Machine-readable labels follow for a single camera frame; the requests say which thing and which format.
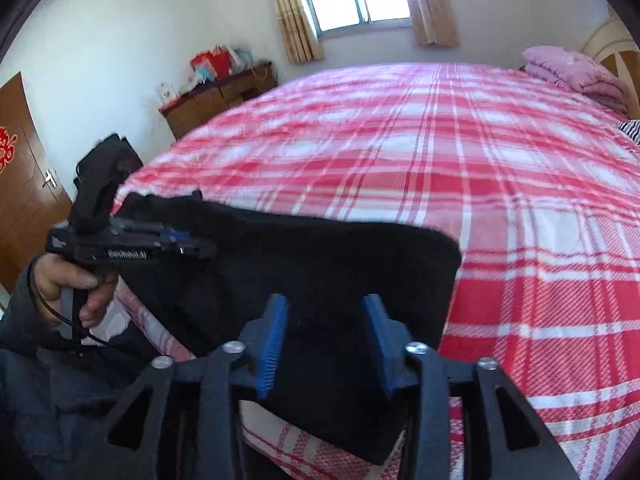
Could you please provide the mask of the dark sleeve left forearm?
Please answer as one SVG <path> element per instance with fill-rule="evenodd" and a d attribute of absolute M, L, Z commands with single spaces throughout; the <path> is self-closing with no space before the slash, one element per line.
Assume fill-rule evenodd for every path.
<path fill-rule="evenodd" d="M 134 323 L 105 347 L 63 338 L 36 309 L 27 269 L 1 320 L 1 406 L 14 413 L 102 415 L 154 356 Z"/>

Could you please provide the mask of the person's left hand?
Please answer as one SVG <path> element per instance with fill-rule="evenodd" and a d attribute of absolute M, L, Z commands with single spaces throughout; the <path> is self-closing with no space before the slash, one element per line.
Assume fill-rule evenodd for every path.
<path fill-rule="evenodd" d="M 52 312 L 61 313 L 61 290 L 70 287 L 88 292 L 88 298 L 79 312 L 81 325 L 85 328 L 98 326 L 106 315 L 113 299 L 118 276 L 107 272 L 103 278 L 91 274 L 61 256 L 45 254 L 32 267 L 32 293 L 37 310 L 50 326 L 61 321 Z"/>

